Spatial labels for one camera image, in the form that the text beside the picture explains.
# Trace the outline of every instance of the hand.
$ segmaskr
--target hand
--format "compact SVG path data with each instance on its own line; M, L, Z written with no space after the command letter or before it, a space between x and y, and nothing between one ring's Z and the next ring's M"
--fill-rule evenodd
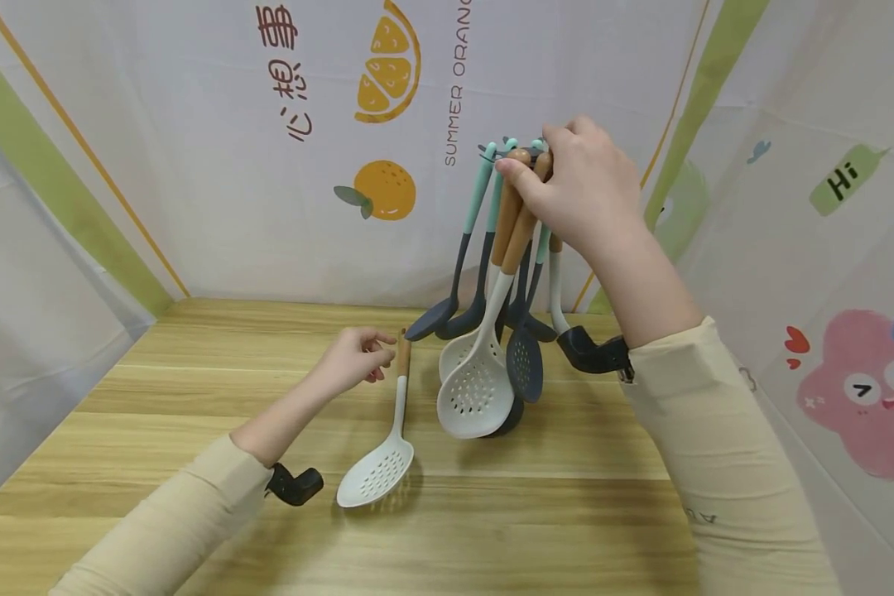
M601 127L579 115L566 127L544 126L543 137L554 157L548 182L515 159L501 159L497 171L556 236L587 257L604 236L644 225L636 164Z
M382 381L383 369L391 366L395 355L382 344L395 342L389 334L373 327L348 327L325 350L304 383L314 385L318 393L333 399L361 381Z

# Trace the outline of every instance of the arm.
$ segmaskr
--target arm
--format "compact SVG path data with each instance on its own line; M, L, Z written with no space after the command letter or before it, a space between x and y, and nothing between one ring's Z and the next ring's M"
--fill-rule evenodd
M153 491L50 594L175 594L257 510L271 466L321 408L361 379L384 378L393 352L381 342L393 339L369 328L343 331L304 381Z
M704 594L840 594L778 439L642 221L634 164L584 117L543 134L549 183L511 161L497 168L609 296L636 373L623 389L683 501Z

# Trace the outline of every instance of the blue bird illustration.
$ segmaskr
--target blue bird illustration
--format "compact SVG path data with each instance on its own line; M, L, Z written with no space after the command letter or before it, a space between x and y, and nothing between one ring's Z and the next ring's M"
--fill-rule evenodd
M746 159L746 163L755 163L758 158L765 155L771 149L771 141L759 141L755 143L755 149L751 150L751 157Z

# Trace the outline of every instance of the forearm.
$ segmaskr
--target forearm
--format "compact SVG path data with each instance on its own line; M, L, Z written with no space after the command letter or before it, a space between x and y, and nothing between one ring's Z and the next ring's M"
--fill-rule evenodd
M50 594L175 594L260 507L272 471L226 435L66 571Z
M630 359L623 390L683 502L704 594L839 594L804 491L715 323Z
M623 390L683 501L704 593L837 594L785 452L659 243L630 222L591 260L630 347Z
M271 467L332 397L306 378L288 395L229 435L242 451L252 454L265 467Z
M174 594L260 506L271 466L330 395L302 382L140 502L51 594Z
M692 295L639 218L607 227L586 256L630 348L702 322Z

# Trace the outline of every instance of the orange stripe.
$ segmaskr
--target orange stripe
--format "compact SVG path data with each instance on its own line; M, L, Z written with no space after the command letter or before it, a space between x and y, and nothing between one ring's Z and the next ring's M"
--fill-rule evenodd
M110 190L113 191L113 194L116 196L116 199L119 200L119 204L126 210L126 213L129 215L129 219L132 220L132 223L135 224L136 228L138 228L139 232L143 234L143 237L146 239L146 243L150 245L150 248L155 253L162 262L166 271L169 272L169 275L172 276L172 280L175 281L176 285L178 285L179 290L182 290L182 294L185 297L189 297L190 293L187 288L185 288L185 284L182 283L179 276L176 274L175 269L172 269L172 265L169 264L169 260L166 259L164 253L159 250L159 247L156 245L155 240L152 239L150 233L146 229L146 226L143 225L143 222L137 217L136 213L133 211L132 207L129 206L128 201L126 200L126 196L123 195L122 191L119 187L116 186L116 182L113 180L113 177L109 175L106 168L103 168L103 163L96 157L96 153L89 148L89 144L87 143L87 139L83 137L83 134L79 132L77 129L75 122L73 122L70 115L66 113L63 106L60 105L60 101L56 98L56 95L51 92L50 87L46 85L46 81L43 76L40 75L39 71L36 70L36 67L33 65L29 56L26 55L24 49L20 43L13 36L13 33L7 27L7 23L4 23L3 19L0 17L0 32L3 36L4 40L7 40L10 48L13 48L14 54L20 59L20 62L26 68L27 73L33 77L33 82L36 83L36 86L40 88L40 91L43 92L44 96L46 96L46 101L50 102L50 106L53 107L53 111L56 112L56 115L63 120L63 124L66 126L66 129L70 131L73 138L76 139L76 142L79 144L79 148L83 149L85 155L89 158L89 161L92 162L92 165L96 168L96 171L103 177L103 180L106 181L107 186Z
M683 93L683 88L685 87L685 76L688 74L688 67L692 63L692 55L695 54L695 47L699 43L699 32L702 31L702 25L705 21L705 13L709 11L709 0L705 0L705 6L702 8L702 17L699 18L699 26L698 29L695 30L695 37L692 38L692 46L690 50L688 50L688 58L685 61L685 69L683 70L683 77L679 81L679 90L675 92L675 100L672 102L672 112L669 113L669 119L666 121L666 127L662 130L662 136L659 137L659 145L656 146L656 151L652 153L652 159L649 160L649 165L646 168L646 171L642 173L642 180L639 182L639 188L646 188L646 181L649 180L649 175L652 174L653 168L656 167L656 162L659 161L659 153L662 151L662 145L666 144L666 136L669 133L669 127L672 126L672 120L675 118L675 108L679 106L679 97L681 93ZM593 282L593 279L596 278L596 275L593 272L589 273L589 276L586 277L586 283L584 283L583 290L579 290L579 296L576 299L576 304L573 305L573 312L576 312L579 308L579 303L583 301L583 296L586 296L586 290L589 289L589 284Z

